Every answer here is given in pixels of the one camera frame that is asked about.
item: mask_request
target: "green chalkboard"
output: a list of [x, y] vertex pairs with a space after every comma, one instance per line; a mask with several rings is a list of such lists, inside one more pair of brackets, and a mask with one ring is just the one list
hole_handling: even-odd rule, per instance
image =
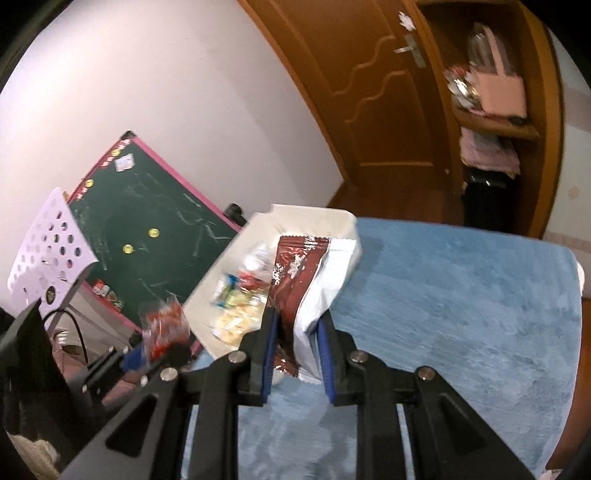
[[87, 282], [108, 286], [136, 325], [144, 303], [171, 295], [184, 303], [238, 230], [130, 132], [82, 180], [70, 208], [99, 260]]

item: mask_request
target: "clear plastic bag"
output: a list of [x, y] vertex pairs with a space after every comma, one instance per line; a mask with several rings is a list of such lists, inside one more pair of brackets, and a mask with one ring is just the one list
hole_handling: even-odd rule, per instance
[[267, 296], [262, 292], [233, 290], [226, 308], [213, 322], [213, 334], [225, 344], [238, 348], [245, 333], [261, 328]]
[[161, 358], [173, 344], [189, 343], [191, 328], [177, 297], [142, 305], [139, 317], [148, 361]]

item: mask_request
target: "pink towel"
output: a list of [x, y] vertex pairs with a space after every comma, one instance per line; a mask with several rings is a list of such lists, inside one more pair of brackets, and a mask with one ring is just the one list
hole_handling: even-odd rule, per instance
[[481, 134], [462, 127], [462, 161], [468, 167], [519, 175], [519, 158], [509, 138]]

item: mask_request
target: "wooden floor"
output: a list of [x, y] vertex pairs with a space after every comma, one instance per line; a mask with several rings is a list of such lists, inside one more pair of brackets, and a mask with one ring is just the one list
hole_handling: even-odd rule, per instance
[[[458, 196], [432, 190], [364, 192], [343, 186], [330, 207], [350, 211], [357, 217], [413, 220], [462, 225], [463, 208]], [[564, 468], [591, 428], [591, 300], [583, 300], [583, 333], [579, 372], [573, 404], [564, 432], [547, 468]]]
[[357, 217], [413, 220], [462, 225], [463, 207], [459, 196], [439, 190], [367, 192], [343, 184], [329, 203]]
[[547, 468], [564, 468], [591, 428], [591, 300], [583, 299], [583, 333], [579, 371], [569, 419]]

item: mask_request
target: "pink bag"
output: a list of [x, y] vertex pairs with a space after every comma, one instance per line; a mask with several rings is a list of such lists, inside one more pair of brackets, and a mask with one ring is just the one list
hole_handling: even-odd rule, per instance
[[508, 76], [495, 35], [489, 27], [482, 26], [495, 62], [495, 73], [479, 72], [472, 67], [482, 109], [487, 115], [527, 117], [523, 79], [517, 75]]

